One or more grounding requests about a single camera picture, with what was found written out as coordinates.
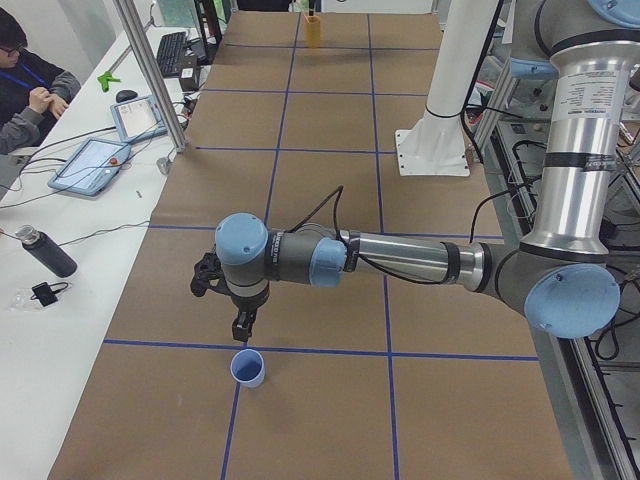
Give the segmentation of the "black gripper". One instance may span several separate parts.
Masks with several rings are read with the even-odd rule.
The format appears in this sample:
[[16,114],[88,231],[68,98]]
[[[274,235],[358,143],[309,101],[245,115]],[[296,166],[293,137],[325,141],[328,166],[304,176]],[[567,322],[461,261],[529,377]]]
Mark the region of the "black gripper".
[[258,309],[267,302],[269,294],[269,287],[264,287],[260,292],[251,296],[231,294],[232,303],[238,309],[238,314],[232,323],[232,336],[235,341],[245,342],[246,339],[252,337]]

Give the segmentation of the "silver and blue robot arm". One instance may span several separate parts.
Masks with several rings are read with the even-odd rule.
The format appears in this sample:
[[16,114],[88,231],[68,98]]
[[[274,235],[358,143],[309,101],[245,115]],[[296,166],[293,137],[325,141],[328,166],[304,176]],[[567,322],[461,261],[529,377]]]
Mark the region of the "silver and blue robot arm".
[[236,340],[250,338],[271,283],[335,287],[359,268],[415,284],[462,285],[559,338],[589,336],[613,319],[621,293],[599,232],[639,62],[639,5],[520,1],[514,11],[513,74],[556,79],[531,231],[509,249],[325,228],[308,218],[275,230],[252,214],[230,215],[218,224],[191,289],[230,297],[238,310]]

